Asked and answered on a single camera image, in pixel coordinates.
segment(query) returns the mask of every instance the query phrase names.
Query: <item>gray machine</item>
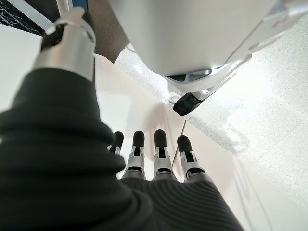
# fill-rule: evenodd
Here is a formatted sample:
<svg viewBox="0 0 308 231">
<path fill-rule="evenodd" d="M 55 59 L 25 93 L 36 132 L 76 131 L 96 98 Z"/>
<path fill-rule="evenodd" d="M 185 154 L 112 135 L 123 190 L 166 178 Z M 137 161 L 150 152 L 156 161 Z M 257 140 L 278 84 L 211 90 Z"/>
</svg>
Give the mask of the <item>gray machine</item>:
<svg viewBox="0 0 308 231">
<path fill-rule="evenodd" d="M 186 93 L 186 115 L 222 87 L 252 53 L 283 36 L 307 0 L 109 0 L 145 65 Z"/>
</svg>

